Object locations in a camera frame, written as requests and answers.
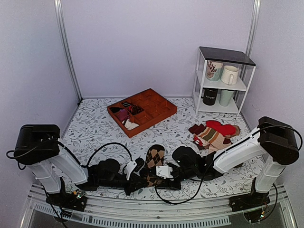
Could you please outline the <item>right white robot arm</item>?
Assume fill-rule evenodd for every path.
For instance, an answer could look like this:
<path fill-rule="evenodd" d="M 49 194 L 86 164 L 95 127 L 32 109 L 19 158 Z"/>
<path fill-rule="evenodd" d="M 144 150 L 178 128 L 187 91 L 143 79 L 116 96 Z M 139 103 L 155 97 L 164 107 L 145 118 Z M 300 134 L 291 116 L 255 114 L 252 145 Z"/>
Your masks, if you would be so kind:
<path fill-rule="evenodd" d="M 203 158 L 205 166 L 200 181 L 213 180 L 251 158 L 268 154 L 264 167 L 252 182 L 251 192 L 233 197 L 233 200 L 244 202 L 249 207 L 268 202 L 269 191 L 276 179 L 287 165 L 299 158 L 302 146 L 296 143 L 297 133 L 290 125 L 264 116 L 258 120 L 258 126 L 246 138 L 221 152 Z"/>

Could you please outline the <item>brown argyle sock pair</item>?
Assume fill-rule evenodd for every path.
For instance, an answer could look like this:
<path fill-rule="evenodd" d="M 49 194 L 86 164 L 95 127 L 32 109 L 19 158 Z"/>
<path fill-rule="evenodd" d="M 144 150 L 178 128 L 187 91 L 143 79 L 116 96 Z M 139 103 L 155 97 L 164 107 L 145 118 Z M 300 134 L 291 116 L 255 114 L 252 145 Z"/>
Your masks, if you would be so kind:
<path fill-rule="evenodd" d="M 165 148 L 162 145 L 155 144 L 148 149 L 145 164 L 140 170 L 142 178 L 147 177 L 148 174 L 156 175 L 156 166 L 163 166 Z M 156 186 L 156 184 L 148 184 L 147 187 Z"/>

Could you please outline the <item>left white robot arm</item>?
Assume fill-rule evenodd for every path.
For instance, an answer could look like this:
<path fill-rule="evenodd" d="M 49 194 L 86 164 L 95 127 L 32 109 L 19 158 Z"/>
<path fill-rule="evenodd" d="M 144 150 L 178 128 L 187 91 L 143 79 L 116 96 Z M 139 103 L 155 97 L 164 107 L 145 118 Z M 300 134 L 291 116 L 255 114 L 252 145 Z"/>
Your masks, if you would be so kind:
<path fill-rule="evenodd" d="M 115 159 L 96 165 L 82 165 L 60 141 L 60 129 L 54 124 L 26 124 L 21 127 L 12 158 L 29 167 L 60 206 L 67 206 L 71 197 L 63 190 L 64 183 L 54 173 L 55 165 L 80 189 L 96 191 L 99 187 L 123 189 L 126 195 L 147 187 L 148 181 L 136 174 L 143 160 L 130 160 L 121 170 Z"/>

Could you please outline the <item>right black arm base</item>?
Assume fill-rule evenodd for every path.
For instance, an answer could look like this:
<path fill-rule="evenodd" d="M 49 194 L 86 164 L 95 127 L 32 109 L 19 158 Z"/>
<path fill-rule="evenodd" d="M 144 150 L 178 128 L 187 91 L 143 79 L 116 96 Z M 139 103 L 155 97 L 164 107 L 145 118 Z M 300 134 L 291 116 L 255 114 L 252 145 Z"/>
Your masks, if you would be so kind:
<path fill-rule="evenodd" d="M 269 193 L 258 193 L 255 189 L 255 183 L 256 178 L 252 181 L 250 193 L 229 198 L 229 206 L 233 212 L 260 207 L 258 210 L 244 213 L 245 219 L 252 224 L 261 222 L 270 212 Z"/>

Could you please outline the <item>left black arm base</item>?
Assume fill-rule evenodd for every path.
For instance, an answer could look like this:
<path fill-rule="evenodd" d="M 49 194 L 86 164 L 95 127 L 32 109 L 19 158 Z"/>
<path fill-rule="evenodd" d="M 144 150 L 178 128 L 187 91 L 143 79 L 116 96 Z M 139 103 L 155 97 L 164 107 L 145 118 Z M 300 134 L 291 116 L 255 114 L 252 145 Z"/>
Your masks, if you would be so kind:
<path fill-rule="evenodd" d="M 64 209 L 71 209 L 84 212 L 87 197 L 81 190 L 75 190 L 71 193 L 66 192 L 65 183 L 60 177 L 61 189 L 59 193 L 46 193 L 46 203 L 55 205 Z"/>

